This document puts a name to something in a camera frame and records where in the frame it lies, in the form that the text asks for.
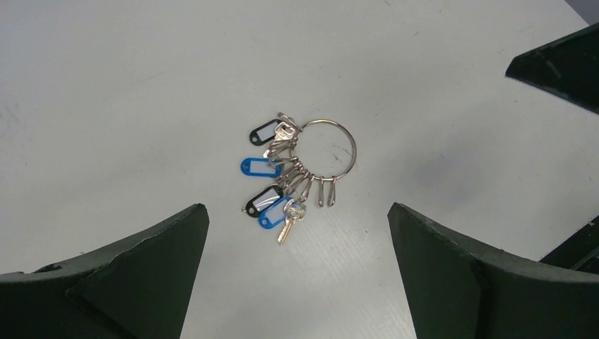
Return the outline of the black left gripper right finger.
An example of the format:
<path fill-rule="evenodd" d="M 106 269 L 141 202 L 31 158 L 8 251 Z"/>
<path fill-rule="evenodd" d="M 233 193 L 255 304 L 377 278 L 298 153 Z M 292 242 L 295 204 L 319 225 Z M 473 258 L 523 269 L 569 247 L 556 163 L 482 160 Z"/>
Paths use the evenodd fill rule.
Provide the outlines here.
<path fill-rule="evenodd" d="M 388 221 L 418 338 L 598 337 L 598 274 L 516 256 L 400 203 Z"/>

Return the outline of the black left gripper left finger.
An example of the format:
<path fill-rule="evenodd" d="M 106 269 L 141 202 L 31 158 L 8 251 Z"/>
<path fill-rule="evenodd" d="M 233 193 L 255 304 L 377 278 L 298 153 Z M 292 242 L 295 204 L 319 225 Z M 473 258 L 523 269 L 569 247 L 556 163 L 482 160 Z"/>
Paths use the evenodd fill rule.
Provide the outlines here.
<path fill-rule="evenodd" d="M 2 338 L 179 338 L 209 227 L 197 203 L 34 272 L 1 275 Z"/>

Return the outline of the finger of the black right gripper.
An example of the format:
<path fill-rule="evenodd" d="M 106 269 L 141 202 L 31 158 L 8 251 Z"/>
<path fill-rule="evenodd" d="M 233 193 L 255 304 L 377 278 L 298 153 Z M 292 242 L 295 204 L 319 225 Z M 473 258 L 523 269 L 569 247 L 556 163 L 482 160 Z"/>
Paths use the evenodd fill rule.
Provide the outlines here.
<path fill-rule="evenodd" d="M 514 57 L 505 76 L 598 113 L 598 24 Z"/>

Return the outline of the silver metal binder keyring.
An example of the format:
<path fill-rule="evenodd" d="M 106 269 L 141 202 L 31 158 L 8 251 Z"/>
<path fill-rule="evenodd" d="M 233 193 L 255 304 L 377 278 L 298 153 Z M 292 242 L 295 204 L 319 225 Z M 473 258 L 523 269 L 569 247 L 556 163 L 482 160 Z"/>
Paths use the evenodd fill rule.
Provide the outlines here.
<path fill-rule="evenodd" d="M 357 164 L 357 141 L 346 126 L 333 119 L 297 121 L 278 113 L 280 123 L 263 158 L 284 169 L 275 183 L 300 203 L 315 200 L 319 208 L 332 207 L 338 200 L 338 186 Z"/>

